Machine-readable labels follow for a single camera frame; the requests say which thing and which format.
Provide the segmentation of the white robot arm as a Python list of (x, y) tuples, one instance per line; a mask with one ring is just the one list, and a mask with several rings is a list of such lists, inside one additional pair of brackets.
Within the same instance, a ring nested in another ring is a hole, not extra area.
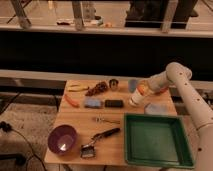
[(213, 171), (213, 110), (192, 86), (191, 77), (189, 68), (171, 62), (163, 72), (140, 81), (130, 96), (129, 104), (137, 107), (149, 95), (174, 84), (199, 135), (194, 171)]

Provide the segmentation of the white gripper orange band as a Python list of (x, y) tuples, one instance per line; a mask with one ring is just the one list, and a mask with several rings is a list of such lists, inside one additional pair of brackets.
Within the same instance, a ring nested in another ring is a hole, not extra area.
[(138, 107), (142, 101), (151, 94), (153, 94), (153, 91), (151, 90), (148, 81), (142, 80), (137, 84), (135, 91), (132, 93), (129, 99), (129, 104)]

